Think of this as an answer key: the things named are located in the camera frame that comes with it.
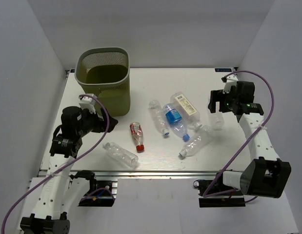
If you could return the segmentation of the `clear bottle white cap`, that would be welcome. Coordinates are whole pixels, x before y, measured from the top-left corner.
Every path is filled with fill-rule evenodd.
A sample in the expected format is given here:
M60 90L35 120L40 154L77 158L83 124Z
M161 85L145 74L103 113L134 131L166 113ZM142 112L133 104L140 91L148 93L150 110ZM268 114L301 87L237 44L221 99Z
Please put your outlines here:
M162 112L162 107L158 100L152 100L149 102L149 112L156 130L164 137L167 137L169 135L169 129Z

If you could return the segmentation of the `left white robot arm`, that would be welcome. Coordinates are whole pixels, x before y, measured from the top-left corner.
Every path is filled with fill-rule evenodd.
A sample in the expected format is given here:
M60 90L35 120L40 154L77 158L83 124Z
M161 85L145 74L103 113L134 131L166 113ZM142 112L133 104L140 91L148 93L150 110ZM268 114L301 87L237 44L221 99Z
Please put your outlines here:
M26 234L67 234L70 230L68 213L78 206L85 194L97 191L95 174L83 170L71 175L71 164L82 146L82 137L90 132L103 133L114 130L118 121L109 115L99 117L93 107L82 109L66 107L62 111L61 125L52 138L48 175L50 180L42 186L41 194L29 217L23 217L20 228Z

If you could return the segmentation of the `clear crushed bottle no cap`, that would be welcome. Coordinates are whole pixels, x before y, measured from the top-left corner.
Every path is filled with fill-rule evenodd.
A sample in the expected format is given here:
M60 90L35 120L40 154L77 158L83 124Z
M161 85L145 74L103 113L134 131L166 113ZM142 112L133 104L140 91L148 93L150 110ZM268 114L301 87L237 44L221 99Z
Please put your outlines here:
M200 149L213 140L214 130L208 126L202 126L182 147L179 152L181 158L195 155Z

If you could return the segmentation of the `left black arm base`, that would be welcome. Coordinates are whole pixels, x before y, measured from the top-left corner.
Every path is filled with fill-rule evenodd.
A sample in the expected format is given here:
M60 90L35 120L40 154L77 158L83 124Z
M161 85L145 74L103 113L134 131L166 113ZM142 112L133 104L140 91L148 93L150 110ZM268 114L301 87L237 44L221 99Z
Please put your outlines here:
M113 181L97 180L96 175L92 171L82 170L76 174L71 174L71 181L82 178L87 181L89 190L83 195L78 203L80 207L112 207L114 205L116 195L112 192Z

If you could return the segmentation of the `yellow label square bottle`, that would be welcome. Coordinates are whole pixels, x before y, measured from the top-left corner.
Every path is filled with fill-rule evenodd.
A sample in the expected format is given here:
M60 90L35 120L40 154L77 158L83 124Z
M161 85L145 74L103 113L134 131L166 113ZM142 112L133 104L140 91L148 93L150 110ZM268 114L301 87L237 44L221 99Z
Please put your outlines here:
M184 93L177 92L173 94L170 98L170 103L173 104L187 125L195 130L202 127L199 111L188 100Z

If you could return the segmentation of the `red cap red label bottle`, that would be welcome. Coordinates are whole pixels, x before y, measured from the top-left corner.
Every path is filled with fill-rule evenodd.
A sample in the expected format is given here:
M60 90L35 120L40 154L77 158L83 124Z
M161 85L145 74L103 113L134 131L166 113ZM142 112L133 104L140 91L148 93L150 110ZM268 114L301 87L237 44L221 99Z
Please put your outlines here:
M144 151L143 144L143 132L139 122L133 122L130 124L131 137L135 143L136 150L138 152Z

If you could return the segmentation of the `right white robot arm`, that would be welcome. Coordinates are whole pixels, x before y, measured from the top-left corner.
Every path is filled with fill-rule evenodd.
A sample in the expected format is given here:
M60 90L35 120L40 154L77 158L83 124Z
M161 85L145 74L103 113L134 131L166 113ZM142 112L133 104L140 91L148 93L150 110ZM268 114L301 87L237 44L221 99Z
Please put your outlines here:
M290 176L291 166L275 152L264 129L263 109L254 103L254 93L255 85L248 81L238 81L229 89L211 91L210 112L219 110L236 116L251 156L251 163L243 172L228 170L218 174L215 189L222 195L235 189L243 195L279 198Z

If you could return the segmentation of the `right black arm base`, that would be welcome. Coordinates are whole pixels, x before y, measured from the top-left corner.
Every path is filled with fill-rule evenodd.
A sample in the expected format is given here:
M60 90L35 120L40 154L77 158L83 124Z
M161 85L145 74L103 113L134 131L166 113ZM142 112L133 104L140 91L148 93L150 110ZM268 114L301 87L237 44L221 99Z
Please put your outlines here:
M230 208L245 207L244 195L241 191L230 191L204 198L203 193L211 184L212 180L197 179L193 182L193 188L198 190L200 208Z

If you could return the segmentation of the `blue label blue cap bottle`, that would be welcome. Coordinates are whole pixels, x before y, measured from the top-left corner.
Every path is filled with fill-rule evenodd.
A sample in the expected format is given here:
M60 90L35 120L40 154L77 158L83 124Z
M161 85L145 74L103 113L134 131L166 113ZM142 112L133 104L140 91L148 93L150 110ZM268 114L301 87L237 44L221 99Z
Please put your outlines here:
M186 123L173 104L168 103L164 105L162 111L168 121L168 124L173 130L173 133L180 137L184 142L187 142L190 139L190 136L188 134Z

